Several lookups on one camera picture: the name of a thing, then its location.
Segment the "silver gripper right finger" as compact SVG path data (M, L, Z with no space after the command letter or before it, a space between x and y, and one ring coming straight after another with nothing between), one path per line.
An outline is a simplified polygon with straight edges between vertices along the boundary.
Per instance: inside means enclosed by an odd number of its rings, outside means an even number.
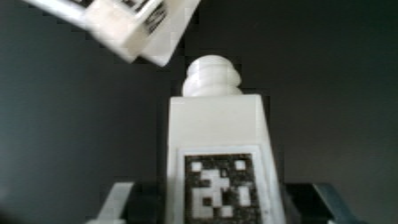
M326 183L285 184L287 224L367 224L353 215Z

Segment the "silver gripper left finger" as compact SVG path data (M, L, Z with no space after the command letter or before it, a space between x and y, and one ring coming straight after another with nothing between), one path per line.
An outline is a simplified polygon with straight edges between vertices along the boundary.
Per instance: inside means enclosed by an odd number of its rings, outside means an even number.
M125 224L122 212L125 208L132 186L132 182L116 182L113 184L97 212L97 216L86 221L86 224Z

